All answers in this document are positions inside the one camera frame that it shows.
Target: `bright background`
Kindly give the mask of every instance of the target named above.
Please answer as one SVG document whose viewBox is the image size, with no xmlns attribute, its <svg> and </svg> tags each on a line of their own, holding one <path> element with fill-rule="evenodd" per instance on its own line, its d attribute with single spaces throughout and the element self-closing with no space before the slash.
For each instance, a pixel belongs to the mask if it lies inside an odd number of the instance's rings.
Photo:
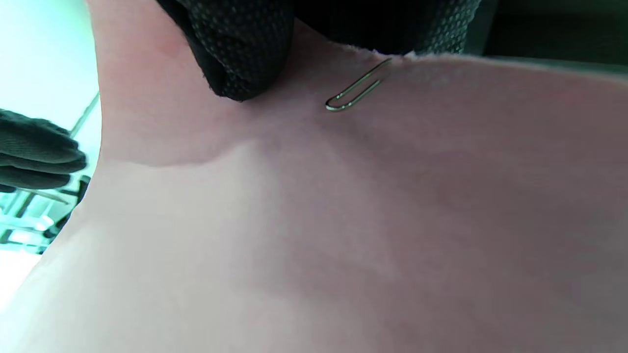
<svg viewBox="0 0 628 353">
<path fill-rule="evenodd" d="M 0 14 L 0 107 L 72 129 L 98 93 L 94 37 L 84 0 L 0 0 Z M 94 173 L 100 119 L 97 102 L 75 137 L 89 159 L 83 175 Z M 25 194 L 0 193 L 4 220 Z M 54 219 L 67 213 L 66 208 L 36 197 L 24 216 L 49 223 L 45 217 Z M 24 243 L 39 241 L 27 232 L 11 237 Z M 0 312 L 39 258 L 25 246 L 0 244 Z"/>
</svg>

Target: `silver paper clip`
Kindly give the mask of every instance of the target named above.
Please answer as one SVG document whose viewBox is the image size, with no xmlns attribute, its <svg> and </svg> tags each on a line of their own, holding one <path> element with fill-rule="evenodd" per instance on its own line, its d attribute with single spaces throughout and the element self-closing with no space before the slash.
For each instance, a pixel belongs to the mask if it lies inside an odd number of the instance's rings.
<svg viewBox="0 0 628 353">
<path fill-rule="evenodd" d="M 327 108 L 327 110 L 328 111 L 332 111 L 332 112 L 340 112 L 340 111 L 343 111 L 343 110 L 345 110 L 345 109 L 347 109 L 349 107 L 354 106 L 356 103 L 358 103 L 360 100 L 362 100 L 362 98 L 364 98 L 365 95 L 369 94 L 372 90 L 374 90 L 375 87 L 377 87 L 380 83 L 382 83 L 382 81 L 381 80 L 377 80 L 377 81 L 373 82 L 370 86 L 366 87 L 362 92 L 360 92 L 360 94 L 358 94 L 355 98 L 350 100 L 349 103 L 343 104 L 341 106 L 334 106 L 334 105 L 332 105 L 333 101 L 339 100 L 340 98 L 342 98 L 345 95 L 347 95 L 349 92 L 353 91 L 357 86 L 359 86 L 361 83 L 363 83 L 369 77 L 373 76 L 373 74 L 376 73 L 380 68 L 382 68 L 386 64 L 390 63 L 391 60 L 392 60 L 392 58 L 388 58 L 388 59 L 384 60 L 383 62 L 377 64 L 377 66 L 372 68 L 371 71 L 365 73 L 364 76 L 360 77 L 357 81 L 355 81 L 353 84 L 351 84 L 351 86 L 347 87 L 345 90 L 343 90 L 338 95 L 335 95 L 335 96 L 329 98 L 325 102 L 325 107 Z"/>
</svg>

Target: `black glove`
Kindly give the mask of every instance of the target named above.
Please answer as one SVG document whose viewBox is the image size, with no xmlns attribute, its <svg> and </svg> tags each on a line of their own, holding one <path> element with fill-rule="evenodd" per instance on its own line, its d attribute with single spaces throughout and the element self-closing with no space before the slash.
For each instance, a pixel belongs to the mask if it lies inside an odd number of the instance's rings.
<svg viewBox="0 0 628 353">
<path fill-rule="evenodd" d="M 480 0 L 156 0 L 214 93 L 244 101 L 281 73 L 294 18 L 332 41 L 386 54 L 460 53 Z"/>
<path fill-rule="evenodd" d="M 59 188 L 87 166 L 70 133 L 44 119 L 0 109 L 0 192 Z"/>
<path fill-rule="evenodd" d="M 244 101 L 281 73 L 292 42 L 293 0 L 157 0 L 181 28 L 214 93 Z"/>
</svg>

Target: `pink fabric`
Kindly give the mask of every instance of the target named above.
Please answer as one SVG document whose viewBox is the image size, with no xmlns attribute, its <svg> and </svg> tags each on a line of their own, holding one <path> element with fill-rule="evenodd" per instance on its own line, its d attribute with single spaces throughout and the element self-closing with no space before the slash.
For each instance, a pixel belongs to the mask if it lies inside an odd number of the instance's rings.
<svg viewBox="0 0 628 353">
<path fill-rule="evenodd" d="M 298 24 L 272 92 L 208 90 L 151 0 L 92 0 L 102 154 L 2 353 L 625 352 L 628 85 L 381 60 Z"/>
</svg>

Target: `gloved hand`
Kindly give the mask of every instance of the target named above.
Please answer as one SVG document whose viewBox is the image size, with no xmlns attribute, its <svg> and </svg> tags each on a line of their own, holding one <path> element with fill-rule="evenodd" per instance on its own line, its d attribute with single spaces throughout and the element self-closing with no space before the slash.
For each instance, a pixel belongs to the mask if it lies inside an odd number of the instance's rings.
<svg viewBox="0 0 628 353">
<path fill-rule="evenodd" d="M 87 166 L 70 133 L 44 119 L 0 109 L 0 192 L 51 189 Z"/>
<path fill-rule="evenodd" d="M 332 41 L 385 54 L 460 53 L 480 0 L 156 0 L 214 93 L 262 94 L 281 73 L 294 18 Z"/>
</svg>

